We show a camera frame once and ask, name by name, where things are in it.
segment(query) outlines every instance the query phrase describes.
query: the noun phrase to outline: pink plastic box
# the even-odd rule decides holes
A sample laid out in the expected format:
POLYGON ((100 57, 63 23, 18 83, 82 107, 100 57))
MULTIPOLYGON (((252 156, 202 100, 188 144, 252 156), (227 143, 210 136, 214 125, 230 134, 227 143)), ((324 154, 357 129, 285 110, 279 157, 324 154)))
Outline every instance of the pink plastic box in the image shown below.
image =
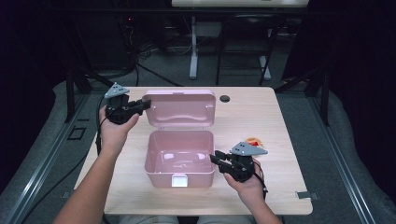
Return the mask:
POLYGON ((147 91, 148 122, 157 127, 148 140, 145 169, 154 187, 210 187, 215 165, 213 133, 216 97, 207 90, 147 91))

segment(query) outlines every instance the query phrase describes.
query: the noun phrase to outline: table leg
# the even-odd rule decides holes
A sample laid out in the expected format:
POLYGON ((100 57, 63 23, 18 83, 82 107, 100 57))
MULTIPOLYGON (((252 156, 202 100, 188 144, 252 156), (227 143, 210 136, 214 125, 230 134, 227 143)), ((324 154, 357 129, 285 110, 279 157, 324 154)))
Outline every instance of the table leg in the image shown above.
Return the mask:
POLYGON ((198 52, 197 52, 197 36, 196 36, 196 22, 195 17, 191 18, 191 65, 190 65, 190 79, 197 78, 198 67, 198 52))

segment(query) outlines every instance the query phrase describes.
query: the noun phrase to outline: small red object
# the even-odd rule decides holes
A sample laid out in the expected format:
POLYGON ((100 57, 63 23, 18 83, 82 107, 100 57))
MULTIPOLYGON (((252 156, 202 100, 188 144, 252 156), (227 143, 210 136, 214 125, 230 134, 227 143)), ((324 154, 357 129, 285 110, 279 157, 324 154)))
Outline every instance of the small red object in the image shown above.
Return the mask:
POLYGON ((251 145, 254 146, 254 147, 257 147, 257 146, 259 145, 258 142, 249 142, 249 144, 251 144, 251 145))

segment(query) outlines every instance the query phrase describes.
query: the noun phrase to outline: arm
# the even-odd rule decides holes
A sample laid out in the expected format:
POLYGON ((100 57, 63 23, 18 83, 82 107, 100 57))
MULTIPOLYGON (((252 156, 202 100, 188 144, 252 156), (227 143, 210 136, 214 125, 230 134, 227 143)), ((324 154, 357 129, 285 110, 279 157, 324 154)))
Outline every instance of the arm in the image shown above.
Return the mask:
MULTIPOLYGON (((105 113, 103 107, 99 114, 100 120, 105 119, 105 113)), ((117 157, 129 130, 136 125, 138 119, 139 116, 135 114, 122 125, 114 124, 108 119, 103 122, 102 151, 54 223, 101 223, 117 157)))
MULTIPOLYGON (((255 165, 256 174, 260 175, 260 167, 255 165)), ((256 176, 252 176, 249 180, 244 183, 239 183, 233 179, 233 177, 227 173, 224 173, 224 177, 227 183, 238 192, 239 198, 242 203, 251 212, 258 224, 280 224, 280 220, 268 207, 263 197, 262 183, 256 176)))

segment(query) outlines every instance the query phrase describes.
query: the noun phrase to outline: person's left hand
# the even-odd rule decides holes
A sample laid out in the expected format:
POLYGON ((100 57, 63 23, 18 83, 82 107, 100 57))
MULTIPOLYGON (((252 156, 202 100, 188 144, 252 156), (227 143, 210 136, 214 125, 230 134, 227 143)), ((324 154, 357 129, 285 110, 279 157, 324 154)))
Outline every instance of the person's left hand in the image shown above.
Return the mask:
POLYGON ((106 107, 102 107, 99 111, 99 120, 102 122, 102 152, 115 153, 119 156, 125 144, 128 132, 136 125, 139 115, 134 114, 127 122, 119 125, 106 119, 106 107))

